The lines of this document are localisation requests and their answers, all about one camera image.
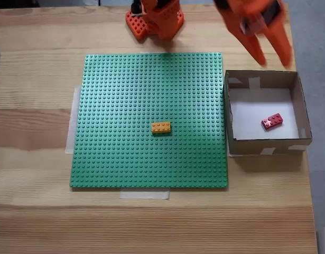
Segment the orange lego brick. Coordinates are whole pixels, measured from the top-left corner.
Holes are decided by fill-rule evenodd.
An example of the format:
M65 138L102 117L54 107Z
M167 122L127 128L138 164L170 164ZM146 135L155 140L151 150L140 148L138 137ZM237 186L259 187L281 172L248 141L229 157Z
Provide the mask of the orange lego brick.
M171 122L152 123L152 133L171 132Z

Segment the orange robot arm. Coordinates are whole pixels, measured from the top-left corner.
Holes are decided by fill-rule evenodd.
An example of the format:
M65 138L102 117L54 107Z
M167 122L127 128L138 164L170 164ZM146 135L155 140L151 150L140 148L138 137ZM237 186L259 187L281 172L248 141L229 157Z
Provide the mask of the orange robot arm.
M262 66L266 59L256 34L267 37L281 63L289 67L292 49L285 33L282 0L214 0L226 27Z

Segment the wooden table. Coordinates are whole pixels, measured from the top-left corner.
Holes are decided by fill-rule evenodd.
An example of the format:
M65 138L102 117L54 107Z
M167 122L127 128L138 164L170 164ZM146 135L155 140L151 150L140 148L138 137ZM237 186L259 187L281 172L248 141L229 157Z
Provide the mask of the wooden table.
M0 10L0 253L316 253L305 153L228 158L228 190L173 189L169 200L70 190L66 137L86 54L221 51L225 69L260 69L212 5L183 6L165 44L135 41L127 9ZM262 48L268 69L283 69Z

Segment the lego brick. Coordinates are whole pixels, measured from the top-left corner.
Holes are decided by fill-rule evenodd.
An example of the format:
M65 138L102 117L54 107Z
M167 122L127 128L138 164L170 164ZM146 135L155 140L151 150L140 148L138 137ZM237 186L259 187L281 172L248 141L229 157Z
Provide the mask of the lego brick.
M70 186L227 187L222 80L215 52L86 56Z
M269 130L277 125L282 124L283 119L282 119L281 115L277 113L277 114L272 115L266 119L263 119L261 122L262 122L263 127L266 130Z
M171 122L152 123L152 133L171 132Z

